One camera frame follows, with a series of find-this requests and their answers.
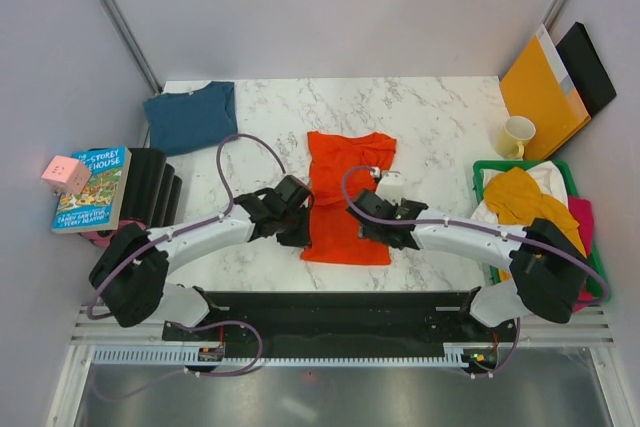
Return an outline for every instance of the white cloth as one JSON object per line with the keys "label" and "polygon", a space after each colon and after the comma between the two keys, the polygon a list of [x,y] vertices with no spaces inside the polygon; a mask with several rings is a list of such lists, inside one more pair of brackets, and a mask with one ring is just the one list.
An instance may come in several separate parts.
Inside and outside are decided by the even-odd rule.
{"label": "white cloth", "polygon": [[[480,172],[482,174],[482,185],[484,188],[489,185],[491,179],[496,175],[504,173],[499,170],[489,169],[481,170]],[[560,170],[553,162],[543,162],[535,167],[531,167],[526,172],[533,177],[533,180],[536,181],[536,184],[538,184],[543,194],[550,195],[562,202],[565,207],[569,207],[569,197],[567,195],[567,188],[564,185],[564,179],[562,178]],[[498,223],[498,216],[489,210],[484,200],[480,202],[471,219],[491,222],[492,224]]]}

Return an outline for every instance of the mug handle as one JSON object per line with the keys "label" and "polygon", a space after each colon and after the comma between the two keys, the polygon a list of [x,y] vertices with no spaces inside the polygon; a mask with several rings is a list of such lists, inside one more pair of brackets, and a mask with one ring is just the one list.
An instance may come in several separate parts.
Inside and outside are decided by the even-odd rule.
{"label": "mug handle", "polygon": [[511,156],[511,158],[516,160],[522,160],[522,157],[524,157],[524,144],[518,141],[516,145],[518,146],[518,153],[516,155]]}

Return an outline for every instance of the mug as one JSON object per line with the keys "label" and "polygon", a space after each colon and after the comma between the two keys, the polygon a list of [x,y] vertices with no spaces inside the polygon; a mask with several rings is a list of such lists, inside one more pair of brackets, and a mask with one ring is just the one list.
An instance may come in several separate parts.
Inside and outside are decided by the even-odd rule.
{"label": "mug", "polygon": [[522,159],[524,148],[536,135],[536,126],[526,117],[509,117],[500,129],[495,149],[506,159]]}

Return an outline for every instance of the book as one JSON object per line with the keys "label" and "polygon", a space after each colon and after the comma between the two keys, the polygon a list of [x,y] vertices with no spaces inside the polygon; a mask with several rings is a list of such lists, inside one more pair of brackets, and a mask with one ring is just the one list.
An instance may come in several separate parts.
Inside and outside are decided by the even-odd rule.
{"label": "book", "polygon": [[91,177],[80,194],[60,197],[53,219],[53,231],[74,234],[116,229],[131,152],[126,147],[114,147],[76,152],[72,157],[89,168]]}
{"label": "book", "polygon": [[131,148],[131,167],[120,220],[133,220],[151,227],[162,175],[167,163],[164,152],[154,148]]}
{"label": "book", "polygon": [[616,97],[586,27],[576,22],[556,46],[591,118]]}
{"label": "book", "polygon": [[150,227],[162,227],[164,218],[167,213],[167,206],[169,205],[169,197],[171,195],[171,186],[173,185],[173,177],[176,173],[176,169],[173,166],[166,164],[164,166],[164,173],[162,174],[162,181],[160,182],[160,190],[158,191],[158,199],[153,209],[153,217],[151,218]]}
{"label": "book", "polygon": [[182,191],[182,179],[177,175],[174,175],[173,182],[171,183],[171,193],[169,194],[169,202],[167,202],[167,211],[164,214],[164,221],[162,222],[161,227],[167,227],[175,223],[181,191]]}
{"label": "book", "polygon": [[536,126],[526,160],[545,160],[591,120],[549,33],[541,26],[500,82],[510,115]]}

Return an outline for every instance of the pink cloth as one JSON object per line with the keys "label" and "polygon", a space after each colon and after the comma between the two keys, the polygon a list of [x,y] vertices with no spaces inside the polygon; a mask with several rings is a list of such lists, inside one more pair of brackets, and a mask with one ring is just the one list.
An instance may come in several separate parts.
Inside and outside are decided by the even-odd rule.
{"label": "pink cloth", "polygon": [[591,255],[591,244],[593,243],[593,230],[595,221],[593,220],[593,210],[591,210],[591,202],[586,199],[569,196],[569,212],[580,224],[578,234],[584,245],[587,257]]}

